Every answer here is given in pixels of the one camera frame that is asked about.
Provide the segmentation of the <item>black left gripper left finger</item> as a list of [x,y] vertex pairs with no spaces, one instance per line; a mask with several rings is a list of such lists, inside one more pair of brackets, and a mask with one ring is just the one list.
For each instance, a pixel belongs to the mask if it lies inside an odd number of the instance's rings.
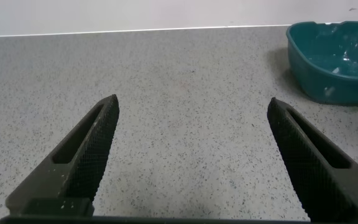
[[119,119],[116,95],[98,101],[45,159],[7,197],[10,214],[33,199],[94,200]]

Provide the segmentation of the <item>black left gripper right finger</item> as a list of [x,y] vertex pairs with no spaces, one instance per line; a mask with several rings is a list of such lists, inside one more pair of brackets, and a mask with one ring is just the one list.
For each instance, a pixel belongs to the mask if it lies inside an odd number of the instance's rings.
[[283,101],[271,99],[267,118],[310,220],[358,223],[358,163]]

